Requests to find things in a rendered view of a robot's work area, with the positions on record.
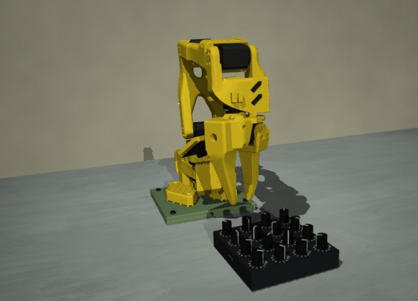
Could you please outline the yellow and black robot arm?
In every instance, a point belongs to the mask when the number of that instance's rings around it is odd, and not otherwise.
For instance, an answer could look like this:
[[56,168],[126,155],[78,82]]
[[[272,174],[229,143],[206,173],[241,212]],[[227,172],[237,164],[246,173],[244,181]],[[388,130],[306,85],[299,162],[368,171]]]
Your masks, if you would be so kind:
[[[185,139],[204,135],[204,122],[193,122],[192,116],[198,96],[206,101],[212,118],[222,117],[225,112],[248,112],[249,117],[270,112],[268,77],[259,64],[256,47],[248,45],[246,39],[181,40],[178,52],[178,101]],[[202,77],[195,76],[195,67],[201,68]],[[245,77],[222,77],[227,72],[244,72]],[[186,144],[191,140],[186,140]],[[167,201],[189,207],[194,206],[197,195],[227,200],[208,154],[182,158],[178,152],[180,181],[168,182]]]

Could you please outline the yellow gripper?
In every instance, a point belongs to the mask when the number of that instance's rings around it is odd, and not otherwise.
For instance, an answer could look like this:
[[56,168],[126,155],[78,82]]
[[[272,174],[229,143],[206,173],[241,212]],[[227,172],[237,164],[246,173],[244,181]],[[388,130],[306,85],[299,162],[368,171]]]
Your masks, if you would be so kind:
[[[246,112],[226,114],[204,121],[204,135],[194,137],[179,152],[198,158],[208,154],[225,195],[231,205],[237,203],[236,152],[239,152],[244,178],[244,196],[251,200],[259,179],[259,155],[266,150],[270,129],[264,115],[249,117]],[[200,142],[204,140],[204,142]]]

